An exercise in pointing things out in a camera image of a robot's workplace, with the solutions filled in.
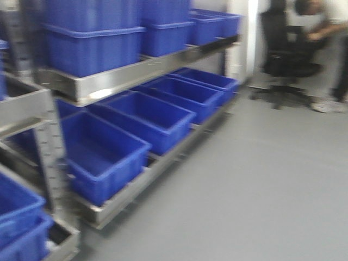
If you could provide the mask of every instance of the blue crate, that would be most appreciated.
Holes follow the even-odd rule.
[[[187,22],[191,0],[142,0],[142,20],[154,24]]]
[[[0,173],[0,249],[31,229],[45,200]]]
[[[193,22],[171,24],[145,24],[142,36],[142,54],[158,57],[186,49]]]
[[[171,73],[170,75],[182,80],[222,91],[224,95],[221,97],[219,105],[223,105],[231,100],[237,93],[239,87],[239,82],[236,79],[189,68],[182,68]]]
[[[159,99],[131,92],[90,111],[110,123],[152,144],[151,151],[162,155],[190,132],[195,113]]]
[[[81,112],[61,122],[72,188],[101,206],[142,172],[151,145]]]
[[[53,220],[41,214],[33,228],[0,248],[0,261],[41,261],[48,255],[46,241]]]
[[[140,0],[47,0],[46,23],[90,32],[140,26]]]
[[[222,18],[191,14],[190,20],[195,22],[190,32],[190,44],[205,45],[216,41],[216,38],[220,36]]]
[[[196,124],[202,123],[216,111],[219,99],[223,95],[221,91],[165,76],[134,90],[195,112]]]
[[[217,11],[203,10],[203,9],[192,9],[193,14],[210,15],[222,18],[220,37],[227,38],[235,36],[239,33],[239,25],[243,15],[222,13]]]
[[[55,102],[57,104],[59,117],[61,119],[69,117],[69,116],[71,116],[71,115],[73,115],[75,113],[79,113],[80,111],[83,110],[83,108],[76,107],[76,106],[74,106],[72,104],[64,102],[61,99],[56,99]]]
[[[7,42],[0,40],[0,50],[4,50],[7,48],[8,48]],[[4,100],[6,96],[7,96],[7,92],[6,92],[5,78],[3,74],[2,56],[0,54],[0,101]]]
[[[85,77],[140,60],[144,27],[87,33],[45,27],[51,66],[74,76]]]

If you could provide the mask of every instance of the person's arm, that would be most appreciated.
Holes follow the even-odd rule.
[[[332,24],[328,23],[327,25],[323,26],[322,28],[318,29],[316,32],[309,33],[307,38],[310,41],[319,41],[323,38],[326,38],[332,34],[348,30],[348,22],[341,23],[341,24]]]

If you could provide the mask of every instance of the gray floor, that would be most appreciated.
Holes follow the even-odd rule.
[[[302,85],[325,92],[329,73]],[[347,115],[248,93],[128,212],[84,227],[74,261],[347,261]]]

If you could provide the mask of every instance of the metal upright post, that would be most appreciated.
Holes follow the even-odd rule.
[[[10,45],[10,61],[14,73],[26,81],[33,81],[34,67],[20,0],[1,0],[1,24],[5,40]]]

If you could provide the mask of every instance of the sneaker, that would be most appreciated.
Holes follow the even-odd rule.
[[[310,106],[313,110],[320,113],[345,113],[348,111],[348,104],[345,102],[336,102],[330,100],[312,103]]]

